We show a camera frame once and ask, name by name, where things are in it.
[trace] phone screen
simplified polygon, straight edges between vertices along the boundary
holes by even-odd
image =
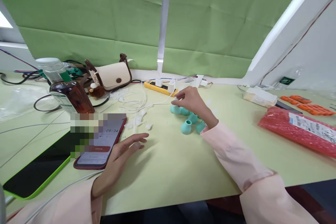
[[[118,135],[123,128],[126,118],[120,120],[104,121],[102,132],[94,134],[93,152],[85,152],[82,154],[75,167],[102,167],[107,162],[113,145],[116,143]]]
[[[21,198],[32,195],[70,156],[74,150],[74,134],[70,131],[46,149],[4,185],[3,189]]]

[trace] hand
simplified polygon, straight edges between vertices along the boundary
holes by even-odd
[[[175,97],[178,100],[172,101],[171,103],[173,105],[183,107],[198,115],[207,124],[209,129],[212,129],[218,124],[218,119],[206,106],[196,87],[186,87],[178,92]]]
[[[105,170],[96,178],[92,185],[92,199],[102,196],[115,185],[124,170],[128,158],[137,150],[145,147],[140,142],[146,143],[147,140],[145,138],[148,136],[148,133],[134,134],[113,146]]]

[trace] yellow power strip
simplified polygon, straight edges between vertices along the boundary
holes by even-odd
[[[153,81],[149,81],[149,80],[146,80],[145,83],[145,88],[148,88],[148,89],[152,89],[154,91],[157,91],[157,92],[160,92],[162,94],[165,94],[165,95],[170,95],[170,93],[168,93],[168,87],[165,86],[165,85],[162,85],[162,87],[158,87],[158,86],[155,86],[155,82]],[[177,89],[175,89],[175,91],[172,93],[172,97],[175,97],[175,95],[178,93],[179,91]]]

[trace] cream handbag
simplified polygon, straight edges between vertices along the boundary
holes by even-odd
[[[113,91],[132,82],[131,70],[128,66],[127,55],[120,54],[119,63],[94,67],[89,60],[85,60],[93,81],[103,86],[106,91]]]

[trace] pink shirt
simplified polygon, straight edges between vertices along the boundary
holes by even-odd
[[[206,127],[201,136],[242,191],[240,202],[248,224],[318,222],[285,190],[279,174],[265,167],[233,132],[221,122]],[[29,223],[96,224],[100,221],[102,197],[91,200],[95,178],[70,187],[49,202]],[[8,223],[24,223],[41,205],[28,204]]]

